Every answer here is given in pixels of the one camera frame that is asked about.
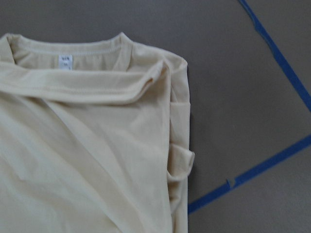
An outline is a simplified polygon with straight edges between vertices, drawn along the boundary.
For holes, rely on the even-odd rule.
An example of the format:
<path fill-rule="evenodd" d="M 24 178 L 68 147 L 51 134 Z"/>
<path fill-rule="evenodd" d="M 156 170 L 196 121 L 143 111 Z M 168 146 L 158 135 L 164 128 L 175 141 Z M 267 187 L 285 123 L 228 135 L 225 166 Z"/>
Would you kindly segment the cream long-sleeve graphic shirt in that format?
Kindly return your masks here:
<path fill-rule="evenodd" d="M 186 233 L 187 62 L 125 34 L 0 39 L 0 230 Z"/>

